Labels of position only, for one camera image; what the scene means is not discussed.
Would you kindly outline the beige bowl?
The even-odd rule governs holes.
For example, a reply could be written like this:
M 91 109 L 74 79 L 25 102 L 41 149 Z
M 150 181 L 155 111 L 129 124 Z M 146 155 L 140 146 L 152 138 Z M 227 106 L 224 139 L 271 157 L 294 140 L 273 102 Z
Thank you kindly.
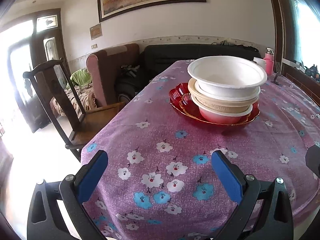
M 249 105 L 256 103 L 259 100 L 259 96 L 247 101 L 225 101 L 211 99 L 205 95 L 200 94 L 194 89 L 196 80 L 191 78 L 188 81 L 188 90 L 192 96 L 194 96 L 203 105 L 224 113 L 241 113 L 247 109 Z

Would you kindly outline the red bowl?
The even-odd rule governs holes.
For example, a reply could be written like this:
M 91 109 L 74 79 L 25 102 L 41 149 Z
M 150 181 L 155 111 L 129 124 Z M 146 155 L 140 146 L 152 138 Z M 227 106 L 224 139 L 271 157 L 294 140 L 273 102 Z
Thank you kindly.
M 248 116 L 253 110 L 253 105 L 241 113 L 224 113 L 213 110 L 199 102 L 194 96 L 191 97 L 193 103 L 199 107 L 200 114 L 207 120 L 215 124 L 233 125 L 240 121 L 244 116 Z

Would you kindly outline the white paper bowl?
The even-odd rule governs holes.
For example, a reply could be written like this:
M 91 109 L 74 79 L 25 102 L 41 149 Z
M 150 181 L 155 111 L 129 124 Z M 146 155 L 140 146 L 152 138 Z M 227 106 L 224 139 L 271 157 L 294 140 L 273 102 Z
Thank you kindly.
M 235 56 L 208 56 L 188 66 L 189 75 L 214 98 L 255 97 L 267 74 L 256 63 Z

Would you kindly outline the white rimmed bowl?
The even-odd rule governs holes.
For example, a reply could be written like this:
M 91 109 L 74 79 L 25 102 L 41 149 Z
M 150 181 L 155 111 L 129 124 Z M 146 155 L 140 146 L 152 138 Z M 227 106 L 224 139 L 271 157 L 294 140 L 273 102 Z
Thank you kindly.
M 256 92 L 254 92 L 253 94 L 249 95 L 249 96 L 242 96 L 242 97 L 229 97 L 229 96 L 220 96 L 220 95 L 213 95 L 210 94 L 208 92 L 205 92 L 202 88 L 200 88 L 199 83 L 196 81 L 195 85 L 194 85 L 194 89 L 199 92 L 202 95 L 205 95 L 211 99 L 215 99 L 215 100 L 225 100 L 225 101 L 247 101 L 247 100 L 252 100 L 256 97 L 259 96 L 261 89 L 257 88 Z

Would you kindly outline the red scalloped plate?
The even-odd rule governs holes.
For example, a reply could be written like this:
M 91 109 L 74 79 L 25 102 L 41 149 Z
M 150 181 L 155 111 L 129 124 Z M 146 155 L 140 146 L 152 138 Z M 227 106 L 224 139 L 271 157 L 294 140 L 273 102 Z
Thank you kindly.
M 249 124 L 254 119 L 256 119 L 259 114 L 259 104 L 256 102 L 253 104 L 253 110 L 248 116 L 244 116 L 240 119 L 240 121 L 233 125 L 222 125 L 222 124 L 215 124 L 210 121 L 207 121 L 199 111 L 199 107 L 193 103 L 191 99 L 191 94 L 188 90 L 187 83 L 180 83 L 175 88 L 171 89 L 169 92 L 169 102 L 171 106 L 182 115 L 196 120 L 198 122 L 204 124 L 210 124 L 215 126 L 240 126 Z

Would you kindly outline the white cup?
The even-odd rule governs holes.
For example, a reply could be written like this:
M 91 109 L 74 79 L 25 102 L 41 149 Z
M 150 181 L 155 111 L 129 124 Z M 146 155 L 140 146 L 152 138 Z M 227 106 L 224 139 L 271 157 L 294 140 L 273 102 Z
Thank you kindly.
M 255 62 L 257 65 L 263 68 L 263 70 L 266 70 L 266 61 L 264 59 L 254 57 L 253 62 Z

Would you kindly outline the dark wooden chair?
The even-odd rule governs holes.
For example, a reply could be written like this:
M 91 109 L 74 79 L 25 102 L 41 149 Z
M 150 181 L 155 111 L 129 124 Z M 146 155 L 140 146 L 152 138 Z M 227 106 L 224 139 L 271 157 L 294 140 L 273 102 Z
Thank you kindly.
M 85 111 L 80 98 L 72 85 L 70 78 L 67 76 L 67 71 L 63 65 L 64 59 L 49 60 L 36 66 L 33 70 L 23 73 L 23 78 L 28 79 L 40 100 L 45 112 L 50 121 L 58 131 L 59 135 L 65 143 L 65 148 L 70 150 L 78 161 L 81 160 L 81 150 L 91 141 L 98 132 L 100 132 L 125 106 L 124 102 L 114 103 L 109 106 L 95 108 L 90 111 Z M 78 116 L 74 109 L 71 100 L 69 100 L 66 92 L 60 85 L 54 67 L 60 66 L 63 75 L 65 76 L 71 91 L 74 95 L 76 103 L 80 107 L 81 115 Z M 37 76 L 42 74 L 47 87 L 56 99 L 59 106 L 62 108 L 66 118 L 68 119 L 72 131 L 70 135 L 66 135 L 57 118 L 55 117 L 49 101 L 44 99 Z

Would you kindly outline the pink water bottle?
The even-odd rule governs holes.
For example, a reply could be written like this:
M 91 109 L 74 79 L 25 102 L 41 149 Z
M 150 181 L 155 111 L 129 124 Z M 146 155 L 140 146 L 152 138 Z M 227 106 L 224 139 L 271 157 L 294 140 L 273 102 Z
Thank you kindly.
M 274 51 L 272 48 L 266 48 L 266 53 L 265 53 L 265 71 L 267 75 L 272 75 L 273 73 L 273 67 L 274 67 Z

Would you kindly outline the purple floral tablecloth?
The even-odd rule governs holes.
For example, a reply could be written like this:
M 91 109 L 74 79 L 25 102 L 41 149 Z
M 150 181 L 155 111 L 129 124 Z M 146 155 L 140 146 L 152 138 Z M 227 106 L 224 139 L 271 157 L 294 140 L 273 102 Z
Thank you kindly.
M 178 114 L 169 91 L 187 82 L 189 62 L 156 76 L 83 149 L 99 151 L 108 167 L 84 207 L 105 236 L 116 239 L 204 239 L 236 207 L 217 178 L 220 150 L 244 173 L 281 177 L 298 224 L 319 207 L 319 179 L 307 168 L 319 145 L 319 107 L 285 77 L 262 86 L 260 114 L 244 127 L 202 127 Z

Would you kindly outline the wooden door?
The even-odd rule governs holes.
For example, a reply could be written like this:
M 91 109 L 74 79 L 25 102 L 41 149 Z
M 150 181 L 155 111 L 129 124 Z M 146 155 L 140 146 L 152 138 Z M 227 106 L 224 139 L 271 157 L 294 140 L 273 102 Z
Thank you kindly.
M 11 33 L 7 68 L 18 109 L 36 132 L 50 123 L 47 108 L 53 97 L 51 79 L 66 83 L 70 73 L 63 44 L 61 10 L 32 12 L 7 23 Z

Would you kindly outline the black sofa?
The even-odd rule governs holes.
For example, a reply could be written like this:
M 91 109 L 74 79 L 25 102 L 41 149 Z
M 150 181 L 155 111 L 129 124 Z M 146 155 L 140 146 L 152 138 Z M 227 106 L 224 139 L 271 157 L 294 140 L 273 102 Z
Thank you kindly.
M 132 100 L 154 77 L 180 60 L 206 56 L 237 56 L 252 61 L 260 58 L 257 48 L 222 44 L 164 44 L 147 46 L 133 63 L 124 64 L 114 85 L 118 98 Z

